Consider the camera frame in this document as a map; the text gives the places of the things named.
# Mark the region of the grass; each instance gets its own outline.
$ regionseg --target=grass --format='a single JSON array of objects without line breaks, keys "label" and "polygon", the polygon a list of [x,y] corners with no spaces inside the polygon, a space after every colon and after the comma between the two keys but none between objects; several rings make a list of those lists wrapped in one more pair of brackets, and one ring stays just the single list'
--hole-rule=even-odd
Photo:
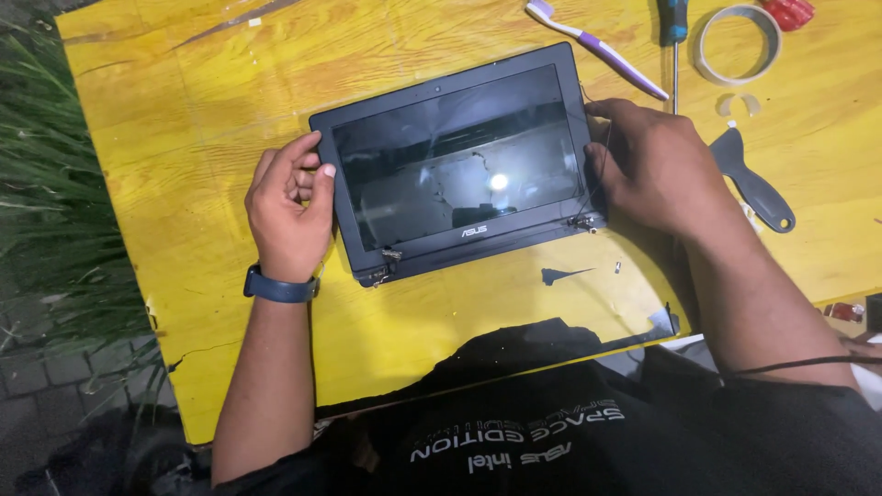
[{"label": "grass", "polygon": [[[0,35],[0,278],[18,288],[0,299],[0,314],[42,301],[52,327],[31,336],[28,348],[45,357],[151,334],[57,30],[50,19],[0,24],[7,31]],[[22,330],[0,330],[0,360],[21,359],[11,345]],[[93,380],[119,365],[106,364]],[[148,396],[155,400],[168,377],[155,338],[123,366],[153,369]]]}]

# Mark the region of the laptop screen assembly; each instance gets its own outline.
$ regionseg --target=laptop screen assembly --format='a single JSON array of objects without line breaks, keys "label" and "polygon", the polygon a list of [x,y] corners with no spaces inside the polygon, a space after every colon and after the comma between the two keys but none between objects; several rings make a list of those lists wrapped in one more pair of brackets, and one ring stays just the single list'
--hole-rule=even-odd
[{"label": "laptop screen assembly", "polygon": [[334,210],[365,287],[605,225],[566,42],[327,110],[310,127],[337,167]]}]

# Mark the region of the yellow table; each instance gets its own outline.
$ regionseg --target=yellow table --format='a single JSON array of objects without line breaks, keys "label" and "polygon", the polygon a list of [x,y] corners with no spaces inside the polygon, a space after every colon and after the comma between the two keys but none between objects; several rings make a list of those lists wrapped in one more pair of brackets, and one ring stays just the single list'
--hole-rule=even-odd
[{"label": "yellow table", "polygon": [[[596,34],[669,87],[655,2],[554,3],[555,19]],[[693,4],[690,22],[733,3]],[[816,18],[786,34],[776,65],[743,88],[762,112],[747,118],[738,109],[736,118],[748,164],[796,213],[793,232],[760,235],[821,303],[882,284],[874,221],[882,220],[882,4],[813,3]],[[186,355],[170,378],[194,444],[212,439],[248,316],[243,277],[257,254],[243,196],[260,152],[308,131],[317,111],[565,39],[520,1],[501,0],[103,0],[58,25],[163,356],[172,364]],[[721,30],[731,45],[709,47],[714,60],[755,55],[750,29]],[[584,49],[574,52],[592,98],[662,108]],[[725,93],[683,60],[680,112],[707,142],[726,128],[714,112]],[[318,405],[404,387],[500,327],[561,317],[608,342],[647,331],[647,316],[665,302],[683,316],[692,301],[669,240],[615,212],[596,235],[380,289],[352,279],[339,240],[326,264],[312,306]],[[595,270],[547,287],[543,267]]]}]

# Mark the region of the toothbrush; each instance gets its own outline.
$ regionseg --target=toothbrush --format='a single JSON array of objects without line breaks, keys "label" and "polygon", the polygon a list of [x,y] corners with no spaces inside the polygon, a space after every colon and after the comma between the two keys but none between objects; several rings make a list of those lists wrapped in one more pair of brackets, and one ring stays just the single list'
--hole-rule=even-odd
[{"label": "toothbrush", "polygon": [[616,70],[623,78],[628,79],[631,84],[654,96],[655,98],[666,101],[668,94],[659,88],[654,82],[640,73],[633,65],[629,64],[624,57],[617,54],[608,44],[597,39],[596,36],[588,34],[575,27],[564,26],[551,20],[551,14],[554,13],[554,7],[543,0],[530,0],[526,7],[527,13],[536,20],[543,23],[551,29],[569,34],[579,44],[597,55],[603,62]]}]

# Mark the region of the asus logo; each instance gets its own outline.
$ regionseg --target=asus logo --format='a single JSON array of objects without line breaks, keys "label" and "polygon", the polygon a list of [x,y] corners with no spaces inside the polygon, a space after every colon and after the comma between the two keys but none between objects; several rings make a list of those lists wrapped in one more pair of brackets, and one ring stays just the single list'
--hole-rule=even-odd
[{"label": "asus logo", "polygon": [[478,234],[479,232],[487,232],[487,226],[466,229],[466,230],[462,231],[462,236],[460,236],[460,237],[472,236],[473,234]]}]

